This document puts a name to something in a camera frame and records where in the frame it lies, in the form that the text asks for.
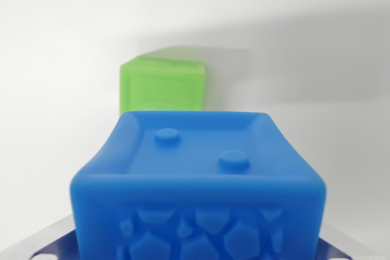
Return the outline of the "black padded gripper right finger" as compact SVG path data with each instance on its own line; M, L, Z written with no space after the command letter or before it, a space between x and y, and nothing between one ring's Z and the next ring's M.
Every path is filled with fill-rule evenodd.
M353 259L361 245L340 231L321 231L321 255L324 259Z

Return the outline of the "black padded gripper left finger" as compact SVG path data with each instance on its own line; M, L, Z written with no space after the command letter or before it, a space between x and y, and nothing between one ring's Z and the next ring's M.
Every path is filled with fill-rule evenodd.
M29 259L41 254L57 259L78 259L74 217L72 214L44 227L26 238Z

